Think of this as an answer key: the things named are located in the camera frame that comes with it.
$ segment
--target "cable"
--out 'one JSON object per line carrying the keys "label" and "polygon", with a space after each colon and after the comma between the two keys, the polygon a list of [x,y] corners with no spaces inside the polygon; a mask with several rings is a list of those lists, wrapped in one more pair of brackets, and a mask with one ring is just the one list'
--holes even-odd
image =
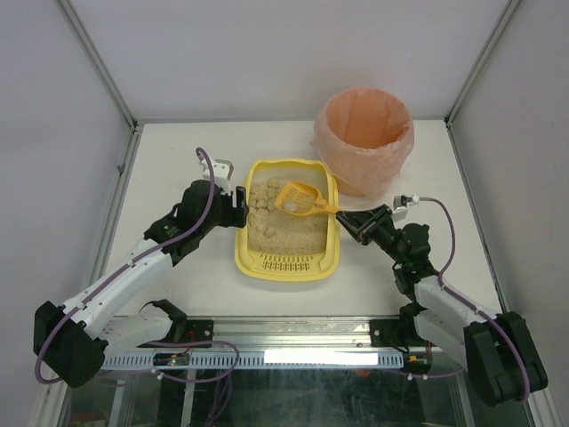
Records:
{"label": "cable", "polygon": [[411,378],[415,378],[417,380],[438,380],[441,378],[450,378],[452,376],[456,376],[456,375],[464,372],[464,368],[460,367],[456,371],[447,372],[445,374],[436,374],[436,375],[408,374],[408,373],[403,372],[403,371],[394,371],[392,369],[384,369],[382,372],[389,372],[390,374],[402,375],[402,376],[406,376],[407,378],[411,377]]}
{"label": "cable", "polygon": [[178,383],[184,383],[184,384],[200,384],[200,383],[213,383],[215,381],[220,380],[221,378],[225,378],[226,376],[228,376],[229,374],[231,374],[237,364],[239,363],[239,359],[240,359],[240,353],[239,353],[239,349],[236,347],[236,345],[232,342],[228,342],[228,341],[222,341],[222,340],[214,340],[214,341],[196,341],[196,342],[159,342],[159,341],[150,341],[147,342],[148,345],[154,345],[156,347],[168,347],[168,348],[178,348],[178,347],[198,347],[200,345],[205,345],[205,344],[221,344],[221,345],[227,345],[228,347],[231,347],[231,349],[233,349],[233,351],[235,352],[235,362],[233,362],[233,365],[231,365],[231,367],[229,367],[228,370],[226,370],[223,374],[220,375],[216,375],[212,378],[205,378],[203,380],[185,380],[183,378],[177,378],[175,376],[171,376],[166,374],[164,371],[161,371],[159,369],[154,369],[154,371],[158,372],[163,378],[168,378],[169,380],[173,380],[176,381]]}
{"label": "cable", "polygon": [[[225,407],[228,405],[229,401],[231,400],[231,392],[233,391],[233,380],[231,380],[231,375],[229,375],[227,378],[228,379],[225,382],[225,385],[223,386],[223,390],[221,391],[221,393],[219,393],[220,382],[217,382],[217,384],[215,384],[215,394],[214,394],[214,399],[213,399],[213,405],[212,405],[212,408],[210,409],[209,415],[207,416],[207,422],[205,423],[205,427],[212,427],[213,426],[213,422],[215,420],[217,420],[221,414],[223,414]],[[226,393],[227,393],[227,396],[225,397],[225,400],[224,400],[223,404],[221,405],[220,410],[215,412],[215,410],[217,409],[217,406],[220,404],[222,397]]]}
{"label": "cable", "polygon": [[454,289],[452,289],[451,287],[446,285],[444,280],[443,280],[443,274],[446,272],[448,267],[451,265],[451,262],[453,261],[453,258],[454,258],[454,254],[456,253],[456,233],[454,231],[454,223],[453,223],[453,218],[451,218],[451,214],[449,213],[445,204],[436,198],[419,197],[419,200],[421,202],[423,202],[423,201],[424,202],[433,202],[433,203],[436,203],[437,205],[439,205],[443,209],[443,211],[445,212],[446,219],[448,220],[449,226],[451,228],[451,254],[450,254],[448,261],[446,262],[445,266],[438,273],[438,284],[450,296],[454,297],[456,300],[463,303],[464,305],[466,305],[471,310],[477,312],[480,315],[480,317],[487,320],[488,323],[490,324],[490,326],[498,333],[498,335],[508,345],[510,351],[512,352],[512,355],[514,356],[514,359],[516,360],[517,366],[519,367],[520,373],[522,375],[522,380],[524,381],[524,394],[522,395],[520,401],[522,403],[525,403],[529,399],[529,396],[530,396],[530,380],[529,380],[529,377],[527,375],[527,371],[525,370],[524,361],[522,360],[522,357],[520,356],[519,352],[517,351],[516,346],[514,345],[512,340],[509,339],[508,334],[506,334],[506,332],[500,327],[500,325],[498,325],[494,321],[494,319],[488,313],[480,310],[471,300],[469,300],[468,298],[465,298],[464,296],[462,296],[461,294],[456,292]]}
{"label": "cable", "polygon": [[[212,166],[212,161],[210,160],[209,156],[204,151],[204,149],[197,148],[196,149],[196,155],[200,160],[202,160],[202,159],[205,160],[205,162],[207,164],[207,168],[208,168],[209,173],[210,173],[210,191],[209,191],[209,194],[207,196],[207,202],[205,203],[205,208],[204,208],[204,211],[202,212],[202,215],[199,217],[197,222],[188,231],[180,234],[179,236],[177,236],[175,238],[171,238],[170,240],[166,240],[164,243],[161,243],[159,245],[156,245],[156,246],[149,248],[148,250],[144,251],[142,254],[139,254],[139,255],[135,256],[134,258],[132,258],[132,263],[136,263],[136,262],[140,261],[142,258],[144,258],[144,257],[146,257],[146,256],[148,256],[148,255],[150,255],[156,251],[159,251],[160,249],[162,249],[168,245],[171,245],[172,243],[179,242],[180,240],[186,238],[187,236],[192,234],[194,231],[196,231],[202,225],[202,223],[205,221],[205,218],[207,217],[207,215],[210,212],[210,209],[212,207],[213,195],[214,195],[214,191],[215,191],[215,182],[213,179],[213,166]],[[92,293],[87,295],[81,301],[81,303],[87,304],[90,300],[92,300],[95,296],[100,294],[103,291],[103,289],[105,289],[108,285],[113,283],[113,281],[116,278],[118,278],[121,274],[123,274],[129,268],[130,268],[130,266],[128,264],[125,264],[122,267],[120,267],[117,271],[115,271],[113,274],[111,274],[103,283],[101,283]],[[42,361],[44,360],[45,353],[47,352],[47,349],[49,348],[49,346],[52,344],[52,341],[55,338],[55,336],[59,333],[59,331],[63,328],[63,326],[67,323],[67,321],[70,320],[78,311],[79,311],[78,307],[72,308],[69,311],[69,313],[66,314],[60,320],[60,322],[52,329],[52,331],[49,333],[49,335],[47,335],[47,338],[45,339],[44,344],[42,345],[42,348],[40,349],[40,351],[37,354],[36,365],[34,367],[34,374],[36,375],[36,379],[39,383],[41,383],[41,384],[55,384],[55,383],[58,383],[59,381],[61,381],[61,378],[54,378],[54,379],[49,380],[49,379],[46,379],[42,376]]]}

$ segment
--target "scoop handle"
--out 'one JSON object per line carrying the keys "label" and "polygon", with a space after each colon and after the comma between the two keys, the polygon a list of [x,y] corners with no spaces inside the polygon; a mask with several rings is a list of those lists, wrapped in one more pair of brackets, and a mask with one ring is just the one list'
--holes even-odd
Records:
{"label": "scoop handle", "polygon": [[316,199],[313,209],[318,212],[327,212],[329,214],[336,214],[338,211],[340,211],[340,208],[338,206],[329,205],[323,197]]}

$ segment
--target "white table surface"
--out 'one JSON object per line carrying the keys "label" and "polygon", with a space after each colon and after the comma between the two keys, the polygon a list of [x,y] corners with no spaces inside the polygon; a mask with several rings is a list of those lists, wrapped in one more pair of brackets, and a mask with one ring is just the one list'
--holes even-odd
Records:
{"label": "white table surface", "polygon": [[[243,185],[258,158],[317,158],[309,142],[312,122],[232,122],[145,125],[109,258],[120,262],[155,220],[179,202],[184,189],[201,178],[195,149],[233,162],[233,185]],[[391,205],[394,195],[442,199],[456,227],[457,252],[446,278],[463,293],[498,310],[498,296],[480,242],[466,191],[443,121],[415,121],[415,147],[401,177],[383,197],[341,196],[342,208]],[[436,268],[450,251],[443,212],[421,203],[406,222],[430,226],[431,260]],[[270,282],[239,271],[234,259],[235,230],[218,228],[175,269],[153,280],[122,310],[132,314],[148,301],[167,298],[189,315],[356,316],[394,315],[409,301],[399,294],[392,261],[377,246],[359,246],[342,230],[340,265],[327,279],[307,283]]]}

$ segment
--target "white enclosure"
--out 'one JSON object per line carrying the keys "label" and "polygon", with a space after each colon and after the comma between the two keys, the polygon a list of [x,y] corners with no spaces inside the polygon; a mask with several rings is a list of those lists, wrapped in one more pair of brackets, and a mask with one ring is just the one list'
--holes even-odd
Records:
{"label": "white enclosure", "polygon": [[72,3],[139,120],[276,120],[353,85],[444,116],[507,2]]}

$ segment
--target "plastic bag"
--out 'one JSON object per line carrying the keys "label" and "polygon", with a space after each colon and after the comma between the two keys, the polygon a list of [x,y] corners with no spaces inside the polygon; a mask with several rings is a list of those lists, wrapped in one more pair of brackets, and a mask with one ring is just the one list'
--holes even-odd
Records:
{"label": "plastic bag", "polygon": [[413,120],[390,93],[356,87],[333,96],[314,122],[311,145],[338,181],[338,190],[378,196],[399,176],[413,149]]}

